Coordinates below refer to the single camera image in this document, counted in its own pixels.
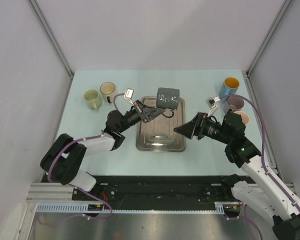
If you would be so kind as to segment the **dark grey mug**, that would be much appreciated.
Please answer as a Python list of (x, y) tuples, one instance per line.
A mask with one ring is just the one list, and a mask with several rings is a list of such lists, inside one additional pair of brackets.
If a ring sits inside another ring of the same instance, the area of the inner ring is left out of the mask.
[(159, 109), (169, 110), (170, 116), (162, 115), (165, 118), (172, 118), (174, 111), (178, 109), (180, 101), (180, 90), (175, 88), (159, 87), (156, 93), (156, 107)]

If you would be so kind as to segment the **cream mug black handle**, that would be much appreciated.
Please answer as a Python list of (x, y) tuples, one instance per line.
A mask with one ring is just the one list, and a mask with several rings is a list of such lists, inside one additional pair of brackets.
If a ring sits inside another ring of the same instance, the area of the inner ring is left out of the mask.
[(111, 104), (118, 94), (116, 85), (113, 82), (105, 82), (100, 86), (100, 93), (106, 103)]

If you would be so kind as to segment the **purple mug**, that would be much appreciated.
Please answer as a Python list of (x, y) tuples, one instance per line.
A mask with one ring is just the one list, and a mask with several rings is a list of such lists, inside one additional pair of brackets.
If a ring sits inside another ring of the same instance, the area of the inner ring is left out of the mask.
[(245, 101), (240, 98), (240, 97), (236, 97), (236, 96), (230, 96), (224, 105), (224, 113), (234, 113), (236, 111), (240, 111), (245, 105)]

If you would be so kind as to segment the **pink orange mug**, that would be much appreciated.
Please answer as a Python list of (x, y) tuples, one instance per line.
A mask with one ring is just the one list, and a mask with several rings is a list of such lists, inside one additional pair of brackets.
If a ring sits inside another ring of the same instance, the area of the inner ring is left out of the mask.
[(235, 111), (234, 113), (237, 114), (237, 115), (239, 115), (239, 116), (241, 116), (242, 122), (245, 125), (247, 125), (249, 123), (250, 117), (248, 116), (247, 113), (245, 113), (244, 111), (240, 111), (240, 110), (239, 111)]

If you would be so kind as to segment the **green mug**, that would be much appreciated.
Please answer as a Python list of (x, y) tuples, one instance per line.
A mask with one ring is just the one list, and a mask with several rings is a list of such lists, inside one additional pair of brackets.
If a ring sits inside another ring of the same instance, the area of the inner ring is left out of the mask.
[(83, 96), (87, 106), (91, 110), (98, 110), (102, 106), (100, 94), (95, 89), (87, 90)]

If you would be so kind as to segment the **blue butterfly mug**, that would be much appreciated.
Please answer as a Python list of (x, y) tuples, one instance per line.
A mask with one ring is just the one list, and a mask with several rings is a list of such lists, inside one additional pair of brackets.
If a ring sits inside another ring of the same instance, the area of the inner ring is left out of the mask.
[(225, 102), (229, 96), (235, 95), (239, 86), (240, 86), (240, 82), (237, 78), (234, 77), (226, 78), (219, 90), (220, 101)]

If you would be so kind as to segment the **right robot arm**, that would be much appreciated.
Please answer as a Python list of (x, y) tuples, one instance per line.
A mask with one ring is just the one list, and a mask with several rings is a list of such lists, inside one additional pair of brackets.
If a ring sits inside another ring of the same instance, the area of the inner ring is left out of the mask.
[(244, 202), (272, 227), (279, 240), (300, 240), (300, 198), (268, 167), (262, 153), (245, 136), (246, 125), (236, 113), (227, 113), (222, 123), (198, 112), (189, 122), (174, 128), (188, 139), (209, 137), (226, 145), (225, 155), (261, 189), (258, 192), (238, 175), (231, 175), (220, 188), (221, 196)]

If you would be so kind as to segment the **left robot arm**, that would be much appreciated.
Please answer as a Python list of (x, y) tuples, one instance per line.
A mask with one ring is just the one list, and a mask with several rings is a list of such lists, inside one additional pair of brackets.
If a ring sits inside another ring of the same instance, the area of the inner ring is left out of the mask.
[(125, 114), (112, 110), (107, 115), (105, 129), (99, 135), (74, 139), (66, 133), (61, 134), (42, 158), (40, 167), (47, 173), (50, 183), (71, 185), (83, 190), (88, 199), (95, 200), (100, 196), (101, 188), (95, 177), (80, 169), (83, 159), (118, 149), (125, 140), (124, 131), (139, 122), (149, 123), (165, 111), (147, 106), (140, 100), (133, 102)]

